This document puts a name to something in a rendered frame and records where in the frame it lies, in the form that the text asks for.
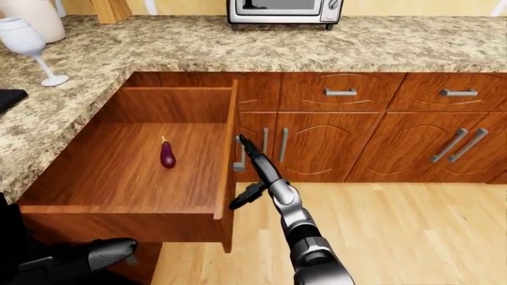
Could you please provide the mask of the purple eggplant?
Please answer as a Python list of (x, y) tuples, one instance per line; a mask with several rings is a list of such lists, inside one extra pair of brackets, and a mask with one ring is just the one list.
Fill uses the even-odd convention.
[(176, 158), (173, 154), (172, 147), (170, 145), (170, 142), (165, 137), (162, 137), (160, 162), (165, 168), (168, 169), (171, 169), (176, 165)]

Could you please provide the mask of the narrow wooden cabinet door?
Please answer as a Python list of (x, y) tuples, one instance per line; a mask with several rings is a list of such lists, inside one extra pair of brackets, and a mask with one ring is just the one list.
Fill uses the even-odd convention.
[[(274, 162), (273, 149), (274, 139), (276, 138), (276, 118), (275, 112), (240, 112), (239, 115), (239, 132), (250, 139), (255, 146), (262, 151), (262, 129), (267, 127), (269, 129), (269, 146), (268, 158)], [(257, 182), (258, 176), (250, 159), (246, 156), (246, 170), (242, 173), (237, 173), (237, 182)]]

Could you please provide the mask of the wooden drawer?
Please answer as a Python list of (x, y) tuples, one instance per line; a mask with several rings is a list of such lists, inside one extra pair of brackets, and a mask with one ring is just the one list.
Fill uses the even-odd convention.
[[(477, 97), (442, 97), (442, 89), (475, 89)], [(409, 73), (391, 111), (491, 111), (507, 99), (507, 73)]]
[[(281, 111), (379, 111), (388, 106), (404, 73), (285, 73)], [(326, 97), (324, 89), (356, 89), (355, 97)]]
[(47, 243), (128, 237), (230, 251), (237, 118), (236, 84), (120, 89), (20, 198), (26, 225)]

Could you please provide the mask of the silver toaster oven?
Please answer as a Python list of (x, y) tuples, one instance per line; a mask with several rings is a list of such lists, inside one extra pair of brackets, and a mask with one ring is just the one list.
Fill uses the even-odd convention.
[(344, 0), (226, 0), (231, 30), (241, 25), (324, 25), (333, 30)]

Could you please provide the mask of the white ceramic jar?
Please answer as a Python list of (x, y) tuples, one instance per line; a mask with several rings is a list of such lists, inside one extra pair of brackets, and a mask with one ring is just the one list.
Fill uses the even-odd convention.
[(66, 37), (60, 16), (50, 0), (0, 0), (0, 13), (3, 17), (24, 18), (47, 44)]

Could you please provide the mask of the closed wooden drawer front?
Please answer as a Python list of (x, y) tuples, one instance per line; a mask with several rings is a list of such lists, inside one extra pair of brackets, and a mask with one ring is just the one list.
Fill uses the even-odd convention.
[[(442, 97), (442, 89), (475, 89), (477, 97)], [(391, 111), (491, 111), (507, 99), (507, 73), (409, 73)]]
[[(404, 73), (285, 73), (281, 111), (379, 111), (388, 106)], [(326, 97), (324, 89), (356, 89), (355, 97)]]

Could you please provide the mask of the grey handle of drawer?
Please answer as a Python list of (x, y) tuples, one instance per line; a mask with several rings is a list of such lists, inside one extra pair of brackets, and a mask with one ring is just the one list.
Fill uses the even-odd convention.
[(245, 152), (244, 145), (241, 142), (240, 135), (237, 135), (235, 140), (238, 143), (238, 146), (240, 149), (241, 160), (233, 163), (233, 170), (236, 173), (242, 173), (246, 170), (246, 152)]

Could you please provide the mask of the wooden knife block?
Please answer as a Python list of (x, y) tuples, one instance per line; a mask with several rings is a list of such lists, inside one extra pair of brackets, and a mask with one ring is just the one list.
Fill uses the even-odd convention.
[(90, 0), (97, 13), (99, 23), (113, 25), (132, 16), (126, 0)]

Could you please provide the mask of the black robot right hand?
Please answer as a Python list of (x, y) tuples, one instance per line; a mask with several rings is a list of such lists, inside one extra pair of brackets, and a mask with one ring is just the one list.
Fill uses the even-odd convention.
[(239, 135), (238, 139), (244, 146), (245, 153), (250, 158), (250, 162), (260, 181), (249, 184), (243, 193), (231, 201), (229, 209), (235, 211), (247, 203), (252, 203), (262, 195), (264, 190), (268, 190), (270, 196), (276, 197), (282, 203), (284, 201), (284, 187), (277, 183), (282, 181), (282, 177), (275, 165), (250, 139), (244, 135)]

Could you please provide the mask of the white wine glass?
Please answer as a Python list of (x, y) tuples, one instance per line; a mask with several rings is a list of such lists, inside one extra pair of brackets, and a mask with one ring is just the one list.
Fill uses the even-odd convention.
[(24, 18), (8, 17), (0, 19), (0, 40), (16, 54), (31, 56), (39, 63), (47, 75), (42, 86), (54, 87), (69, 80), (67, 75), (55, 75), (43, 61), (42, 54), (46, 47), (43, 37)]

